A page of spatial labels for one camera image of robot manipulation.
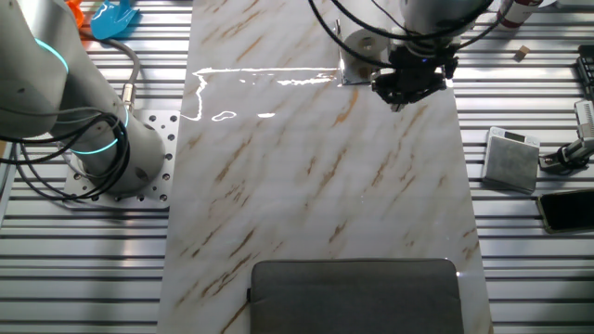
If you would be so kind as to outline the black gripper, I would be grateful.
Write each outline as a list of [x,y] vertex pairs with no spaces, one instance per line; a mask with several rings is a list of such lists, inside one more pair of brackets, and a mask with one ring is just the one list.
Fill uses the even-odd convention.
[[[390,51],[389,61],[395,66],[395,72],[410,81],[429,81],[451,79],[458,67],[458,57],[454,47],[438,50],[428,57],[412,53],[406,46],[400,45]],[[401,111],[407,104],[407,98],[397,86],[398,80],[392,76],[379,76],[371,80],[372,90],[390,106],[391,111]],[[438,81],[416,91],[410,98],[411,103],[421,101],[437,91],[446,90],[446,82]]]

